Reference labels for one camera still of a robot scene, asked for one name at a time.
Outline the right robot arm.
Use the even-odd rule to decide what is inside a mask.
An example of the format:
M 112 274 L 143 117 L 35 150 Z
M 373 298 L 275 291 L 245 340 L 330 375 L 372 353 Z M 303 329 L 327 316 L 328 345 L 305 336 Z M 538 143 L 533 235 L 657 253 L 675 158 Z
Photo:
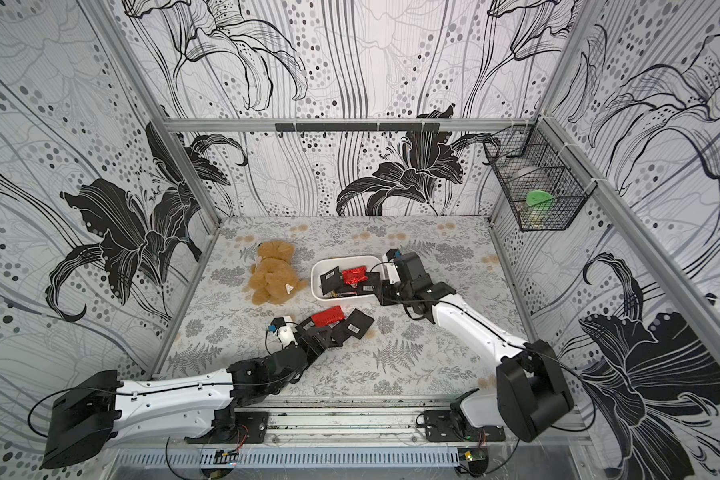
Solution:
M 434 282 L 415 253 L 388 251 L 383 261 L 382 305 L 399 305 L 414 321 L 426 320 L 461 340 L 494 369 L 496 385 L 474 389 L 450 405 L 453 434 L 506 428 L 531 442 L 574 407 L 564 368 L 543 340 L 512 335 L 471 307 L 445 282 Z

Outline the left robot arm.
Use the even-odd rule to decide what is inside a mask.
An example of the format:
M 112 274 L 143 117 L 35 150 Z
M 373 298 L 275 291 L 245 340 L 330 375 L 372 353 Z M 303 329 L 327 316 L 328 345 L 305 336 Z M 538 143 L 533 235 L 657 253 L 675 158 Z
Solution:
M 85 462 L 129 440 L 185 438 L 223 443 L 241 432 L 235 412 L 297 383 L 328 349 L 327 333 L 287 333 L 281 349 L 227 368 L 163 381 L 121 380 L 99 372 L 54 395 L 41 466 Z

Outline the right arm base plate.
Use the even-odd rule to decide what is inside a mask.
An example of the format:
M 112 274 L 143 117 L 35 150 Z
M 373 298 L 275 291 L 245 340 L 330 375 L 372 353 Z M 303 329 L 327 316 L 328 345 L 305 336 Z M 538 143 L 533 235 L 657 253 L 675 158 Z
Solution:
M 484 445 L 506 440 L 502 427 L 471 426 L 462 414 L 453 410 L 425 410 L 416 417 L 415 425 L 423 430 L 426 440 L 431 443 L 473 442 Z

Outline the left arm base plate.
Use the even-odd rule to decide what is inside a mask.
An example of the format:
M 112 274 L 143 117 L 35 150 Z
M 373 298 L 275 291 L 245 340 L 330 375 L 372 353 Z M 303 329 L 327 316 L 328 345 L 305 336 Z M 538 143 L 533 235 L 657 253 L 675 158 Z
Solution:
M 266 411 L 219 410 L 211 422 L 211 430 L 199 437 L 186 437 L 189 444 L 248 445 L 262 444 L 268 429 L 270 414 Z

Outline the red foil tea bag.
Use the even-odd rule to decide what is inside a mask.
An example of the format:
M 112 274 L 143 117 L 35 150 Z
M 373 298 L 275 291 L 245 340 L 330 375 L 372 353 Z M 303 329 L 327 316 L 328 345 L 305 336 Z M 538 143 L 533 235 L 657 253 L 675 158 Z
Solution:
M 345 285 L 356 287 L 359 283 L 368 279 L 367 267 L 359 266 L 341 271 L 342 279 Z
M 345 314 L 342 308 L 336 305 L 311 315 L 310 319 L 316 327 L 322 328 L 326 326 L 332 326 L 336 323 L 343 321 L 345 319 Z

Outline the black tea bag pile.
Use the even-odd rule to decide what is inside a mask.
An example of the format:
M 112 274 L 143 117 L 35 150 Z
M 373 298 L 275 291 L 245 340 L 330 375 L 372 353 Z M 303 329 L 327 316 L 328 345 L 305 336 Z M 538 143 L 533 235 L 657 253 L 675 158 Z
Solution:
M 333 267 L 320 276 L 320 288 L 324 296 L 329 296 L 344 285 L 339 267 Z

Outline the black barcode tea bag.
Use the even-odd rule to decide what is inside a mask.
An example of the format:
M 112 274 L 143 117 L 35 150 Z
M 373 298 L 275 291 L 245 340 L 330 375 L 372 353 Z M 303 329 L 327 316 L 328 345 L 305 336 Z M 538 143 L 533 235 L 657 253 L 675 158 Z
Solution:
M 346 318 L 344 330 L 348 336 L 362 339 L 374 324 L 375 319 L 360 309 L 355 309 Z
M 357 284 L 356 293 L 358 296 L 376 295 L 380 285 L 380 274 L 378 272 L 367 272 L 366 279 Z

